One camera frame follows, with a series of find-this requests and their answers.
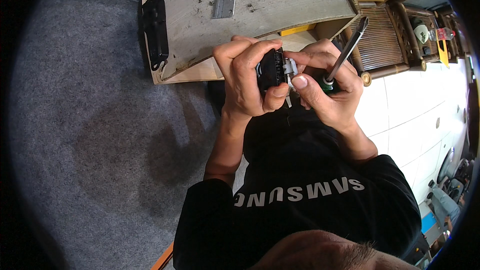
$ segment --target screwdriver shaft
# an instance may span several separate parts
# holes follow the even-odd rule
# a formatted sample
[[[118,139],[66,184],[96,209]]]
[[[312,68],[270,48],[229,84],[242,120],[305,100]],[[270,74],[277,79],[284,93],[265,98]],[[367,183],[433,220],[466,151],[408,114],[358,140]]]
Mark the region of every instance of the screwdriver shaft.
[[[368,25],[368,17],[363,17],[360,22],[357,25],[357,28],[353,32],[352,36],[346,43],[345,47],[343,48],[342,53],[339,55],[338,59],[336,60],[335,64],[333,65],[332,72],[330,72],[330,75],[328,75],[326,81],[327,82],[332,82],[333,78],[339,71],[340,67],[342,64],[345,62],[345,60],[350,56],[350,54],[353,51],[353,48],[357,45],[357,43],[360,41],[360,38],[362,37],[363,33],[365,32],[365,29],[367,28]]]

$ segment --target fingernail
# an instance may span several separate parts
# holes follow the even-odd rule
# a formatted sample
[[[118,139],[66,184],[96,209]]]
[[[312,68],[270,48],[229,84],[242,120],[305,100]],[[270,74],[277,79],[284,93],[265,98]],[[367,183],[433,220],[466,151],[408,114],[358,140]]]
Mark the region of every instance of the fingernail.
[[[308,85],[308,81],[303,76],[296,76],[292,78],[292,84],[297,90],[301,90]]]
[[[285,87],[284,88],[276,88],[273,90],[273,96],[275,97],[283,97],[285,96]]]

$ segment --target screwdriver handle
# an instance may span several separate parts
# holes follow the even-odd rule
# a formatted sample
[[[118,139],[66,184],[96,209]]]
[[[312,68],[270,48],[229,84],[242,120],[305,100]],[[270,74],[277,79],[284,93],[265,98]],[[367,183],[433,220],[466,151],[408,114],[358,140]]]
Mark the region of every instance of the screwdriver handle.
[[[331,83],[327,82],[329,73],[325,69],[320,69],[315,75],[312,75],[313,79],[318,83],[318,85],[321,87],[323,92],[327,95],[335,94],[342,89],[340,88],[339,84],[337,83],[337,80],[334,78]]]

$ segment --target gray carpet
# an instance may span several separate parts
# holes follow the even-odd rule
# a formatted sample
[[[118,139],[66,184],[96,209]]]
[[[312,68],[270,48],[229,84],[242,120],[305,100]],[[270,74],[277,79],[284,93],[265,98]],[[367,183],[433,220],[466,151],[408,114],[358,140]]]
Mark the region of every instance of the gray carpet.
[[[149,269],[172,242],[215,139],[205,83],[145,77],[138,1],[39,0],[19,40],[15,179],[62,269]]]

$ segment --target hand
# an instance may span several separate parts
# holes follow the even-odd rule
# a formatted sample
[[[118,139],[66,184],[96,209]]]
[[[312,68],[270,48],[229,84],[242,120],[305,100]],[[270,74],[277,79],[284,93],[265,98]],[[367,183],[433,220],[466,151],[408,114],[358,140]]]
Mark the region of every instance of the hand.
[[[303,73],[292,79],[292,84],[303,99],[303,105],[311,106],[320,120],[343,133],[357,126],[355,111],[363,92],[363,81],[355,68],[345,61],[335,75],[339,87],[343,90],[327,96],[322,88],[308,73],[326,69],[330,72],[340,51],[327,39],[306,46],[300,52],[285,51],[284,56],[293,58]]]
[[[286,83],[270,87],[262,98],[255,67],[271,49],[279,49],[281,39],[258,41],[233,36],[231,42],[216,46],[213,57],[225,78],[225,105],[222,112],[237,120],[250,120],[279,109],[289,91]]]

